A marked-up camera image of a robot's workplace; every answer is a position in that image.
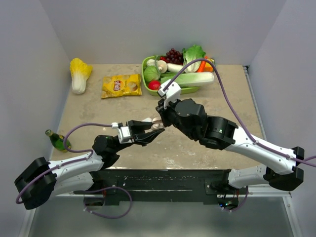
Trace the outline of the beige earbud case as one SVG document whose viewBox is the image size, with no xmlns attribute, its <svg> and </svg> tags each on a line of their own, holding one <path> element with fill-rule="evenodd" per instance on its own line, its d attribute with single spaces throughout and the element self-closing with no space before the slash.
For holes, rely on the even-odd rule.
<svg viewBox="0 0 316 237">
<path fill-rule="evenodd" d="M 153 118 L 151 130 L 154 131 L 154 130 L 159 130 L 159 129 L 164 129 L 164 125 L 162 123 L 161 118 L 158 118 L 158 117 Z"/>
</svg>

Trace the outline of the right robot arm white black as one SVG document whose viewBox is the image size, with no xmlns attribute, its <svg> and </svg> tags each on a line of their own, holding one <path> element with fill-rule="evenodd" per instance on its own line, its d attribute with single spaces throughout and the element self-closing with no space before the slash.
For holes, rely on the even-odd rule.
<svg viewBox="0 0 316 237">
<path fill-rule="evenodd" d="M 304 181 L 304 172 L 295 158 L 303 160 L 304 150 L 286 149 L 250 137 L 236 123 L 223 117 L 209 116 L 204 106 L 192 99 L 165 103 L 158 101 L 156 111 L 165 127 L 174 126 L 189 139 L 214 149 L 234 152 L 255 160 L 259 165 L 246 169 L 231 169 L 215 189 L 231 194 L 250 185 L 268 184 L 282 191 L 293 191 Z"/>
</svg>

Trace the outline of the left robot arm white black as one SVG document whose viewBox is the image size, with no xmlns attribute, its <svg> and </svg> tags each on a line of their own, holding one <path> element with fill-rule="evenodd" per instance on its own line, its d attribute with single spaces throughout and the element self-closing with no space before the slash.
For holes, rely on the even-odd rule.
<svg viewBox="0 0 316 237">
<path fill-rule="evenodd" d="M 102 181 L 92 177 L 92 172 L 112 166 L 119 151 L 132 145 L 146 146 L 164 131 L 159 118 L 130 120 L 126 124 L 113 122 L 108 127 L 115 129 L 117 136 L 97 136 L 91 149 L 76 151 L 77 157 L 58 161 L 35 159 L 14 181 L 18 191 L 15 202 L 31 210 L 63 193 L 96 194 L 102 189 Z"/>
</svg>

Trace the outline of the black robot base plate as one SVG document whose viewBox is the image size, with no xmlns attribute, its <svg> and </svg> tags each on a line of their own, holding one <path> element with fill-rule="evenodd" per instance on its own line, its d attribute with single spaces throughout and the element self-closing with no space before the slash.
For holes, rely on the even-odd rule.
<svg viewBox="0 0 316 237">
<path fill-rule="evenodd" d="M 202 202 L 223 204 L 246 188 L 228 186 L 228 170 L 211 169 L 105 169 L 91 173 L 88 194 L 103 195 L 106 205 L 133 202 Z"/>
</svg>

